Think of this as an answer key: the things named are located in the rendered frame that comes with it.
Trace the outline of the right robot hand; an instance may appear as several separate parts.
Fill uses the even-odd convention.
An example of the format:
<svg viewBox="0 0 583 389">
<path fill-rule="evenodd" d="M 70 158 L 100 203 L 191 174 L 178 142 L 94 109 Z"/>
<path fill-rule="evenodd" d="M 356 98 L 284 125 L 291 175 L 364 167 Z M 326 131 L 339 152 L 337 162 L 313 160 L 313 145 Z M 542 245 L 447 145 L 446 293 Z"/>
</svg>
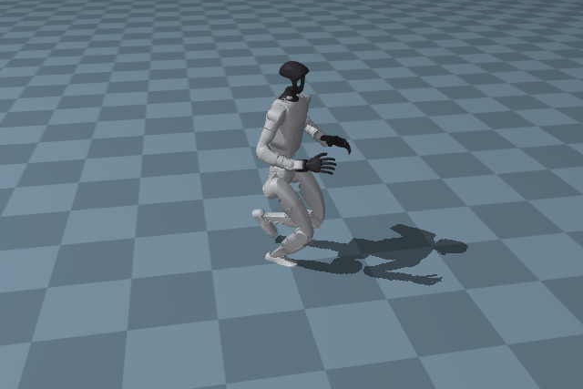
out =
<svg viewBox="0 0 583 389">
<path fill-rule="evenodd" d="M 333 160 L 335 161 L 335 159 L 333 158 L 321 158 L 322 156 L 326 156 L 327 153 L 321 153 L 319 155 L 316 155 L 314 158 L 310 158 L 309 161 L 307 159 L 298 159 L 298 160 L 302 160 L 302 167 L 303 169 L 296 169 L 297 172 L 307 172 L 308 170 L 312 171 L 312 172 L 321 172 L 321 173 L 328 173 L 328 174 L 332 174 L 332 172 L 328 171 L 328 170 L 322 170 L 322 169 L 332 169 L 335 170 L 335 168 L 333 167 L 328 167 L 328 166 L 323 166 L 323 165 L 334 165 L 336 166 L 335 163 L 333 162 L 323 162 L 325 160 Z"/>
</svg>

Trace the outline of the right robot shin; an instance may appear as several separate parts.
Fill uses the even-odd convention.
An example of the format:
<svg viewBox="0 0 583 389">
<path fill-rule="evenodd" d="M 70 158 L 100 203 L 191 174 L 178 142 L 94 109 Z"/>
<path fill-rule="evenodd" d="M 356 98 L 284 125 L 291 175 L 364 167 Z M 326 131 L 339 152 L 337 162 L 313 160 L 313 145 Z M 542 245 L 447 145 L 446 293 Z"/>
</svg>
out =
<svg viewBox="0 0 583 389">
<path fill-rule="evenodd" d="M 284 241 L 281 242 L 281 246 L 277 248 L 272 254 L 271 257 L 284 257 L 288 254 L 293 254 L 301 249 L 307 247 L 311 243 L 314 242 L 313 240 L 309 240 L 309 237 L 302 233 L 301 230 L 297 230 L 291 233 Z M 279 257 L 279 258 L 280 258 Z"/>
</svg>

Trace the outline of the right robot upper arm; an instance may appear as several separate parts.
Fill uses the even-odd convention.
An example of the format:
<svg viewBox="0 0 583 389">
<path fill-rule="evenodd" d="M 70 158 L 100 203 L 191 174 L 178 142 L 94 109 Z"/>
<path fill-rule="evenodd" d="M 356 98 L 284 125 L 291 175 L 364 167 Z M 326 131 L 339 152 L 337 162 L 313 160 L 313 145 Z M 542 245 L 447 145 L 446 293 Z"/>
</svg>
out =
<svg viewBox="0 0 583 389">
<path fill-rule="evenodd" d="M 284 122 L 286 110 L 285 107 L 277 105 L 270 108 L 267 112 L 264 129 L 261 132 L 261 137 L 256 148 L 257 156 L 258 150 L 262 147 L 268 148 L 271 151 L 268 145 L 274 139 L 279 126 Z"/>
</svg>

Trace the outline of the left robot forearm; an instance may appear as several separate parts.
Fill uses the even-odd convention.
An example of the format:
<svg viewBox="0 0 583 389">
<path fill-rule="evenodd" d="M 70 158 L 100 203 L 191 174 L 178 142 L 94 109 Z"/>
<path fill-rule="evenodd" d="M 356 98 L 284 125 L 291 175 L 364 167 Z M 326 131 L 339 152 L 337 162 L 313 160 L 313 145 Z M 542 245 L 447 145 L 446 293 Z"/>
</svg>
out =
<svg viewBox="0 0 583 389">
<path fill-rule="evenodd" d="M 309 117 L 308 117 L 309 118 Z M 310 119 L 311 123 L 306 125 L 305 132 L 310 134 L 317 142 L 321 143 L 323 147 L 328 147 L 326 141 L 321 141 L 320 137 L 325 135 L 316 124 Z M 328 136 L 328 135 L 326 135 Z"/>
</svg>

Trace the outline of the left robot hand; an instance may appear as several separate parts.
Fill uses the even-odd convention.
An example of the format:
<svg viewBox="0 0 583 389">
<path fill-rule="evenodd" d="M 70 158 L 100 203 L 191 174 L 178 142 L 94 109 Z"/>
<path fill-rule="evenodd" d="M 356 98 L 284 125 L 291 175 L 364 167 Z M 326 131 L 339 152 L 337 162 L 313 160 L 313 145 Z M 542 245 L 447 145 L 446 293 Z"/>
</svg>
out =
<svg viewBox="0 0 583 389">
<path fill-rule="evenodd" d="M 349 143 L 344 138 L 339 138 L 338 136 L 326 136 L 323 135 L 320 137 L 321 141 L 326 141 L 328 147 L 335 145 L 340 148 L 346 148 L 348 150 L 348 154 L 351 153 L 351 148 Z"/>
</svg>

